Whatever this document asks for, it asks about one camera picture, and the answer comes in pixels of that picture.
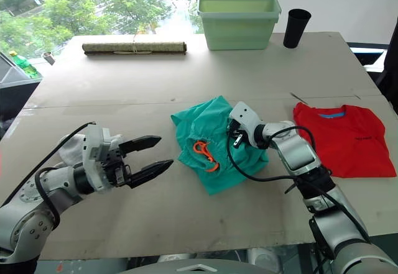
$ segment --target teal fabric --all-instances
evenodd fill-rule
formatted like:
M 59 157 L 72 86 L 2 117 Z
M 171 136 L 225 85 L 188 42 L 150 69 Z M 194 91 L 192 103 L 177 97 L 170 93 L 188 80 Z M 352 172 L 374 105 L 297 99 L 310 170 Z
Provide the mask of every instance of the teal fabric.
M 227 126 L 231 110 L 232 107 L 225 98 L 218 96 L 171 115 L 177 126 L 176 137 L 182 149 L 178 159 L 196 171 L 209 194 L 223 191 L 246 179 L 229 162 L 226 152 Z M 207 149 L 220 164 L 218 170 L 211 173 L 205 171 L 213 168 L 214 163 L 193 151 L 193 144 L 198 140 L 209 142 Z M 254 175 L 268 164 L 266 151 L 244 143 L 239 148 L 234 148 L 232 144 L 231 141 L 231 154 L 247 174 Z

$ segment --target green bottle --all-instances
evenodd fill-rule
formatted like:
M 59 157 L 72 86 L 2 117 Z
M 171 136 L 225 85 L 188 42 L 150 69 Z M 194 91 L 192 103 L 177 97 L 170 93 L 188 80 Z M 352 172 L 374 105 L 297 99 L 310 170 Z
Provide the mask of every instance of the green bottle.
M 12 50 L 9 52 L 10 56 L 12 56 L 12 60 L 16 65 L 19 66 L 22 70 L 25 71 L 30 78 L 40 78 L 41 75 L 37 72 L 37 69 L 33 67 L 29 61 L 23 57 L 22 55 L 18 55 L 16 51 Z

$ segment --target grey cylinder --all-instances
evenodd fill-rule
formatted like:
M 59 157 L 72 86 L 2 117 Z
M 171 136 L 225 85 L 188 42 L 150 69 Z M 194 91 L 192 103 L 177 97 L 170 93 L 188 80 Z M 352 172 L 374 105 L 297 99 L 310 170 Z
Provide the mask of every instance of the grey cylinder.
M 42 57 L 44 60 L 48 61 L 50 65 L 53 65 L 55 63 L 54 56 L 52 55 L 52 52 L 44 52 L 42 54 Z

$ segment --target black tumbler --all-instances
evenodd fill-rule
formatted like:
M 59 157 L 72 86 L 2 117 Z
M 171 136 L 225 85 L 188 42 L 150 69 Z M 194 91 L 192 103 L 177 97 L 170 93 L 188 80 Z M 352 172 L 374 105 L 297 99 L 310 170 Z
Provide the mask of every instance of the black tumbler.
M 289 11 L 284 45 L 287 48 L 295 48 L 299 44 L 305 26 L 311 18 L 311 13 L 303 9 Z

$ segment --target orange clip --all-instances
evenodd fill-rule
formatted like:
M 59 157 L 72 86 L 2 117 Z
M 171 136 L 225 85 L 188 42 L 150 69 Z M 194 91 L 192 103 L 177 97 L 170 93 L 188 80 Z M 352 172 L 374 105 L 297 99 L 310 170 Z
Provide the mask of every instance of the orange clip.
M 202 142 L 201 140 L 198 140 L 193 144 L 193 151 L 198 154 L 203 154 L 204 156 L 209 159 L 210 162 L 215 162 L 216 165 L 213 168 L 210 168 L 209 170 L 206 170 L 208 173 L 211 173 L 215 170 L 218 169 L 220 164 L 215 161 L 214 157 L 211 156 L 211 153 L 207 149 L 208 142 Z

